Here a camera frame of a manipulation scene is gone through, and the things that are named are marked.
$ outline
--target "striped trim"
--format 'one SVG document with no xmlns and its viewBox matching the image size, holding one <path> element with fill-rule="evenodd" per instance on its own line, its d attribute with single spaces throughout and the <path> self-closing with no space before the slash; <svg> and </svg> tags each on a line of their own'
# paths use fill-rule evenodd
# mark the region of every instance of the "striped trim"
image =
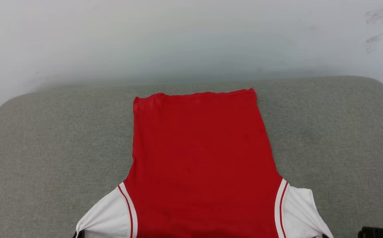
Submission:
<svg viewBox="0 0 383 238">
<path fill-rule="evenodd" d="M 282 220 L 283 220 L 282 211 L 283 211 L 283 204 L 284 204 L 283 200 L 288 187 L 289 187 L 288 182 L 282 179 L 276 194 L 276 198 L 275 198 L 274 216 L 275 216 L 275 226 L 276 226 L 276 231 L 278 233 L 278 238 L 287 238 L 287 236 L 285 235 L 284 225 L 282 224 Z"/>
<path fill-rule="evenodd" d="M 120 190 L 121 194 L 124 196 L 128 206 L 128 211 L 130 212 L 130 238 L 136 238 L 137 237 L 136 209 L 134 209 L 133 201 L 131 200 L 130 195 L 127 192 L 127 189 L 125 188 L 124 182 L 118 185 L 118 189 Z"/>
</svg>

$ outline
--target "black object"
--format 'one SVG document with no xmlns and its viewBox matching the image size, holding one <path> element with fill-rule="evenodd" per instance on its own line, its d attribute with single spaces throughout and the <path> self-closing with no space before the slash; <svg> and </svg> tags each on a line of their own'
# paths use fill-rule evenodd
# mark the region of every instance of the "black object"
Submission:
<svg viewBox="0 0 383 238">
<path fill-rule="evenodd" d="M 73 236 L 73 238 L 85 238 L 85 231 L 84 231 L 84 229 L 82 229 L 80 232 L 79 232 L 79 236 L 77 236 L 77 232 L 76 233 L 74 233 L 74 236 Z"/>
<path fill-rule="evenodd" d="M 362 230 L 357 233 L 358 238 L 383 238 L 383 228 L 377 227 L 362 227 Z"/>
</svg>

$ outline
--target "red stripe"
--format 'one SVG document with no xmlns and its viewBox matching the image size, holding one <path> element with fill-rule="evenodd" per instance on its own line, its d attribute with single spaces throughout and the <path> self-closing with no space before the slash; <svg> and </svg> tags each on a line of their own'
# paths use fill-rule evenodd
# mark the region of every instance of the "red stripe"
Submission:
<svg viewBox="0 0 383 238">
<path fill-rule="evenodd" d="M 282 225 L 282 198 L 284 197 L 284 193 L 285 193 L 285 189 L 287 188 L 287 185 L 288 185 L 288 182 L 285 183 L 285 187 L 284 187 L 284 191 L 282 191 L 282 195 L 281 195 L 281 201 L 279 203 L 279 222 L 281 223 L 281 229 L 282 229 L 282 233 L 284 234 L 284 238 L 287 238 L 285 236 L 285 231 L 284 231 L 284 226 Z"/>
<path fill-rule="evenodd" d="M 130 238 L 133 238 L 133 216 L 131 215 L 130 204 L 128 203 L 128 199 L 125 196 L 125 194 L 122 192 L 121 187 L 119 185 L 118 185 L 118 189 L 120 190 L 121 194 L 124 196 L 125 200 L 127 201 L 128 211 L 130 212 Z"/>
</svg>

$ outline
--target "white side panel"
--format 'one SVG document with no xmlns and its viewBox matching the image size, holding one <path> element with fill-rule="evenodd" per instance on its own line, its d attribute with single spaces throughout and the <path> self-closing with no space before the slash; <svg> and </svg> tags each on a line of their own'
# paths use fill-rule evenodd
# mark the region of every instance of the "white side panel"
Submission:
<svg viewBox="0 0 383 238">
<path fill-rule="evenodd" d="M 130 238 L 130 227 L 127 201 L 116 188 L 81 218 L 76 231 L 84 229 L 86 238 Z"/>
<path fill-rule="evenodd" d="M 333 238 L 328 226 L 320 217 L 312 190 L 289 187 L 283 198 L 283 228 L 287 238 Z"/>
</svg>

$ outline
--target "dark stain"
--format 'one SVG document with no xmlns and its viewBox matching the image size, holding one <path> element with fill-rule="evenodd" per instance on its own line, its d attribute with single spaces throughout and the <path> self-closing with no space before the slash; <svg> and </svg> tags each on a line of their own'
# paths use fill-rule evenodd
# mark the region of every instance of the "dark stain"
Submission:
<svg viewBox="0 0 383 238">
<path fill-rule="evenodd" d="M 366 43 L 366 44 L 370 44 L 370 43 L 372 43 L 372 42 L 377 42 L 377 41 L 379 41 L 379 40 L 382 39 L 381 36 L 382 36 L 382 34 L 379 34 L 379 35 L 376 35 L 376 36 L 372 36 L 371 38 L 367 39 L 367 40 L 365 41 L 365 43 Z"/>
<path fill-rule="evenodd" d="M 314 128 L 308 126 L 301 128 L 297 142 L 302 146 L 316 145 L 321 143 L 322 136 Z"/>
<path fill-rule="evenodd" d="M 382 36 L 382 34 L 372 36 L 371 38 L 369 38 L 365 41 L 367 54 L 370 54 L 376 50 L 377 42 L 382 39 L 381 36 Z"/>
<path fill-rule="evenodd" d="M 178 190 L 179 188 L 181 188 L 181 185 L 178 183 L 171 183 L 171 184 L 169 184 L 169 188 L 171 188 L 173 190 Z"/>
<path fill-rule="evenodd" d="M 380 9 L 372 12 L 366 12 L 366 24 L 375 25 L 383 24 L 383 5 Z"/>
<path fill-rule="evenodd" d="M 164 216 L 166 217 L 167 220 L 172 220 L 172 215 L 169 212 L 164 212 Z"/>
<path fill-rule="evenodd" d="M 312 30 L 312 31 L 317 31 L 319 29 L 319 27 L 313 25 L 311 27 L 309 27 L 309 30 Z"/>
</svg>

